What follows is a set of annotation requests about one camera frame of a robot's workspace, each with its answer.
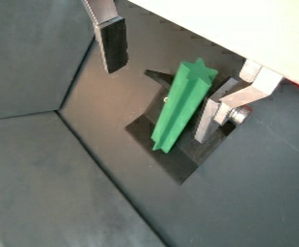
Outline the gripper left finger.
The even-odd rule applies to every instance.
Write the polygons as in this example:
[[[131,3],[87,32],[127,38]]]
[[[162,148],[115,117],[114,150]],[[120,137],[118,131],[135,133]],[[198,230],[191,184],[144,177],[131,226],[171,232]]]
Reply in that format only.
[[[118,71],[128,62],[127,22],[114,0],[82,0],[94,24],[104,69]]]

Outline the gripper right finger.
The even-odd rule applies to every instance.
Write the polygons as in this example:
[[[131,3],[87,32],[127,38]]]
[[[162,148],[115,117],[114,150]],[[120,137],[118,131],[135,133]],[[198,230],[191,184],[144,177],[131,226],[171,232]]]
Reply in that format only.
[[[270,96],[282,79],[276,72],[247,60],[240,79],[230,78],[207,99],[195,139],[203,143],[228,120],[242,124],[251,112],[248,104]]]

